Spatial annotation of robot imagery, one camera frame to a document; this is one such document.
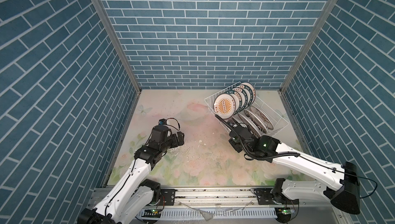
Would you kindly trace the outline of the white wire dish rack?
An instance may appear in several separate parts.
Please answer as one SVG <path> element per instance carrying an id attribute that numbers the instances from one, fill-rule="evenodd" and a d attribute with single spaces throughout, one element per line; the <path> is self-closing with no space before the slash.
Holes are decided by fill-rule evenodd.
<path id="1" fill-rule="evenodd" d="M 208 105 L 209 111 L 216 115 L 214 112 L 214 101 L 216 99 L 217 96 L 219 96 L 220 94 L 225 94 L 226 91 L 228 90 L 232 90 L 233 88 L 236 88 L 238 85 L 240 85 L 243 82 L 237 82 L 229 87 L 226 87 L 223 90 L 218 91 L 217 93 L 205 98 L 205 102 Z M 264 103 L 257 95 L 257 91 L 256 91 L 256 100 L 255 102 L 250 105 L 250 106 L 255 106 L 257 108 L 259 108 L 260 110 L 262 110 L 263 112 L 265 112 L 269 118 L 271 119 L 274 129 L 273 130 L 268 130 L 267 135 L 269 136 L 274 136 L 275 134 L 277 134 L 278 132 L 280 132 L 283 128 L 285 128 L 288 125 L 288 121 L 286 121 L 286 119 L 284 117 L 282 117 L 280 114 L 278 114 L 274 109 L 272 109 L 271 107 L 269 107 L 266 103 Z M 237 114 L 233 115 L 232 117 L 230 117 L 229 119 L 224 119 L 226 122 L 232 123 L 232 124 L 241 124 L 245 127 L 247 127 L 245 125 L 245 123 L 243 123 L 241 121 L 241 119 L 238 117 L 238 114 L 244 114 L 244 110 L 241 112 L 238 112 Z"/>

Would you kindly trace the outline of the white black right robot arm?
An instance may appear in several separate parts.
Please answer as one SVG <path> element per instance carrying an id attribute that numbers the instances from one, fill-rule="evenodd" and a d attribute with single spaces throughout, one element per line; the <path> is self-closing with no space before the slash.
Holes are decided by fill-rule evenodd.
<path id="1" fill-rule="evenodd" d="M 300 199 L 328 201 L 345 213 L 360 214 L 360 181 L 356 165 L 351 162 L 338 164 L 318 159 L 274 137 L 256 137 L 245 126 L 226 122 L 218 115 L 215 117 L 229 128 L 229 143 L 237 152 L 244 152 L 246 160 L 287 166 L 315 180 L 297 184 L 284 178 L 276 179 L 271 190 L 274 202 L 287 204 Z"/>

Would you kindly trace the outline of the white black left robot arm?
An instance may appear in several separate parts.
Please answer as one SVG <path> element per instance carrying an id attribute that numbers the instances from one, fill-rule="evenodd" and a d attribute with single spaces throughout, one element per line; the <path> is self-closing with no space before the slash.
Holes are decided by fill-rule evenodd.
<path id="1" fill-rule="evenodd" d="M 145 206 L 157 204 L 160 184 L 147 176 L 164 153 L 184 144 L 184 137 L 182 132 L 153 130 L 147 143 L 135 152 L 133 162 L 118 183 L 93 209 L 85 208 L 77 223 L 129 224 Z"/>

